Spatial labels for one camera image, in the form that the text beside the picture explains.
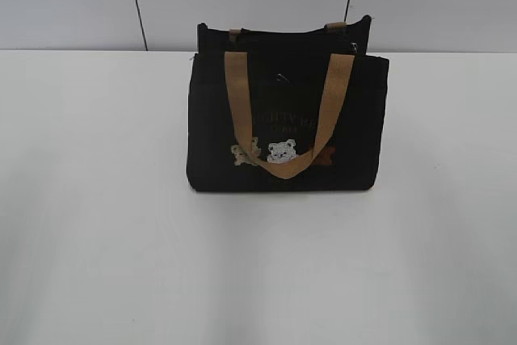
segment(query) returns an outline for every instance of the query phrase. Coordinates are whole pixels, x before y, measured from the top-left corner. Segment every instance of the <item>tan handle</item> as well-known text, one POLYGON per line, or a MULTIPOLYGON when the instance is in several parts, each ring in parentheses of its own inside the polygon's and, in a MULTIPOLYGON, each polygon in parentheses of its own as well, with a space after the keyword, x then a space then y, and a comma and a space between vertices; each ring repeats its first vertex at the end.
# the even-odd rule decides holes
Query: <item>tan handle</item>
POLYGON ((228 101, 232 112, 233 130, 237 143, 248 158, 278 178, 290 179, 313 162, 332 137, 341 107, 347 94, 348 81, 354 65, 354 56, 331 54, 329 69, 323 86, 322 102, 314 138, 314 147, 282 164, 264 162, 251 152, 252 119, 250 103, 250 83, 248 80, 248 54, 242 52, 225 53, 225 76, 228 101))
POLYGON ((345 22, 334 22, 334 23, 327 23, 325 25, 325 30, 327 32, 334 32, 336 30, 344 29, 347 26, 345 22))

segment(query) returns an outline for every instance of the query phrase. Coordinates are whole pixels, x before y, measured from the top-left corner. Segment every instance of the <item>embroidered logo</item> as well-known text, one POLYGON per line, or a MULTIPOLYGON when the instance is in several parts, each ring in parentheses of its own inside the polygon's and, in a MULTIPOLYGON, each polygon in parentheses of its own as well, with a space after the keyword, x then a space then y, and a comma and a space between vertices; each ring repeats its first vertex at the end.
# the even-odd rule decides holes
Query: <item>embroidered logo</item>
MULTIPOLYGON (((257 146, 259 143, 259 139, 254 137, 251 139, 251 153, 258 158, 262 150, 257 146)), ((248 165, 257 166, 253 163, 246 152, 242 149, 240 145, 232 145, 231 147, 232 154, 235 157, 235 162, 233 163, 235 166, 240 166, 242 163, 247 163, 248 165)))
POLYGON ((296 158, 296 150, 294 146, 296 142, 294 139, 287 139, 280 143, 270 143, 268 146, 270 154, 267 155, 269 163, 285 163, 296 158))

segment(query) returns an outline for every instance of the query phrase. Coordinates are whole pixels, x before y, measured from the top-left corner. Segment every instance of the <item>black tote bag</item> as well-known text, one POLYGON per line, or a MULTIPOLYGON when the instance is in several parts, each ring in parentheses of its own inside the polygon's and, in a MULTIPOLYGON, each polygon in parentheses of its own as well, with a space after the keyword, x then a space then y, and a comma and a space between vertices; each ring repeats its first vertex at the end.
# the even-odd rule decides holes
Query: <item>black tote bag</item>
POLYGON ((367 190, 388 60, 323 45, 195 55, 187 177, 197 191, 367 190))

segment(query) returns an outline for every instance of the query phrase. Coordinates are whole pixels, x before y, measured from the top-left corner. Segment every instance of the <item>teddy bear print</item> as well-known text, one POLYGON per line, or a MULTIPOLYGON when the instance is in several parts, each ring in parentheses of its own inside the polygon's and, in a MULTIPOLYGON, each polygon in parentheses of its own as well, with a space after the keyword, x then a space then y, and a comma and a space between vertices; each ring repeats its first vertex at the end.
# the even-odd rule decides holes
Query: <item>teddy bear print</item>
POLYGON ((320 154, 313 160, 314 166, 332 166, 332 154, 336 152, 333 145, 323 147, 320 154))
MULTIPOLYGON (((254 137, 251 139, 251 153, 255 157, 259 157, 262 150, 257 146, 259 143, 259 139, 257 137, 254 137)), ((235 156, 235 162, 233 163, 235 166, 240 166, 242 163, 247 163, 252 166, 257 166, 255 163, 253 163, 246 152, 242 149, 240 145, 232 145, 232 154, 235 156)))
POLYGON ((267 155, 267 161, 269 163, 289 162, 298 156, 294 150, 295 145, 294 139, 287 139, 280 143, 270 143, 268 147, 270 155, 267 155))

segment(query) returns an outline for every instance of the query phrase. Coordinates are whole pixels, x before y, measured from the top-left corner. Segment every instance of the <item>tan strap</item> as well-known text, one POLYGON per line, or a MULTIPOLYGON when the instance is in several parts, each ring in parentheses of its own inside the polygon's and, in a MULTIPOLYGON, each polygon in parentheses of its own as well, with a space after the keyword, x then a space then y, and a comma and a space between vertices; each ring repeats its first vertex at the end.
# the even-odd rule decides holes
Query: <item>tan strap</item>
POLYGON ((325 25, 325 29, 327 32, 335 32, 336 30, 341 30, 347 26, 344 22, 335 22, 335 23, 327 23, 325 25))
POLYGON ((241 29, 240 28, 230 28, 228 33, 229 33, 228 34, 229 41, 232 44, 236 44, 237 43, 237 37, 239 36, 239 34, 241 34, 241 29))
POLYGON ((252 153, 252 119, 248 55, 242 52, 225 53, 225 76, 228 101, 232 112, 233 130, 237 143, 248 158, 278 178, 290 179, 313 162, 332 137, 341 107, 347 94, 354 56, 331 54, 323 86, 314 147, 306 153, 282 164, 264 162, 252 153))

